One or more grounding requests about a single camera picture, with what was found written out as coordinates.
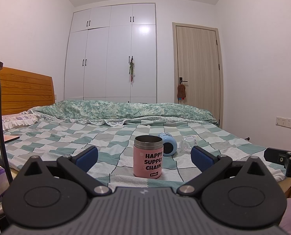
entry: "white wardrobe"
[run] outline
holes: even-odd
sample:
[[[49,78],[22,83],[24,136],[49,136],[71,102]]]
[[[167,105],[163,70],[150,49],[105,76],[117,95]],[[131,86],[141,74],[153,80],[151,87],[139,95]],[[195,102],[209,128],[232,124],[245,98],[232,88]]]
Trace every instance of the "white wardrobe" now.
[[[75,12],[64,99],[156,103],[155,5],[125,4]],[[129,63],[133,57],[134,77]]]

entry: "blue cup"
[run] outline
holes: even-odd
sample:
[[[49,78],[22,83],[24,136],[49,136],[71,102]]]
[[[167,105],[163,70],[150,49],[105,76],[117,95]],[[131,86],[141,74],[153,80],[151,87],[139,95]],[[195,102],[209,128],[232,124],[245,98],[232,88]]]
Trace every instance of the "blue cup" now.
[[[177,142],[168,132],[162,132],[158,135],[163,140],[163,156],[171,156],[177,151]]]

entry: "pillow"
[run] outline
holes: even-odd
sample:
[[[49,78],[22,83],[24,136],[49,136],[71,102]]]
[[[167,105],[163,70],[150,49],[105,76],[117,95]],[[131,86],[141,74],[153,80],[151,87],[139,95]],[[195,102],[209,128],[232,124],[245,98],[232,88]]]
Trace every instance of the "pillow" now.
[[[2,116],[3,130],[25,127],[38,122],[38,117],[34,114],[12,114]]]

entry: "wooden headboard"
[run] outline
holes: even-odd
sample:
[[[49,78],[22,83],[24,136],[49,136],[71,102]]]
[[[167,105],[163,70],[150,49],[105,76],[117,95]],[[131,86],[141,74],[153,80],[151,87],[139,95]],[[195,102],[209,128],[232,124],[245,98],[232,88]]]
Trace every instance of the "wooden headboard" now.
[[[54,104],[52,77],[3,67],[0,70],[2,115]]]

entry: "door frame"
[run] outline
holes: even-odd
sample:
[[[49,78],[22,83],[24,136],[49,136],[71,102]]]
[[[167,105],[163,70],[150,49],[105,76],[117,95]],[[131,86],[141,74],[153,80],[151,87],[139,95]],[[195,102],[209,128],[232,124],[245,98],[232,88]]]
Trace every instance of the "door frame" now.
[[[222,60],[222,50],[221,44],[219,41],[219,32],[218,28],[212,28],[207,26],[197,26],[197,25],[190,25],[190,24],[183,24],[183,23],[175,23],[173,22],[173,42],[174,42],[174,85],[175,85],[175,103],[178,103],[177,98],[177,87],[178,87],[178,49],[177,49],[177,33],[176,33],[176,26],[183,26],[183,27],[192,27],[192,28],[199,28],[214,31],[217,40],[217,52],[218,52],[218,62],[219,62],[219,86],[220,86],[220,104],[219,104],[219,127],[223,127],[223,108],[224,108],[224,79],[223,79],[223,60]]]

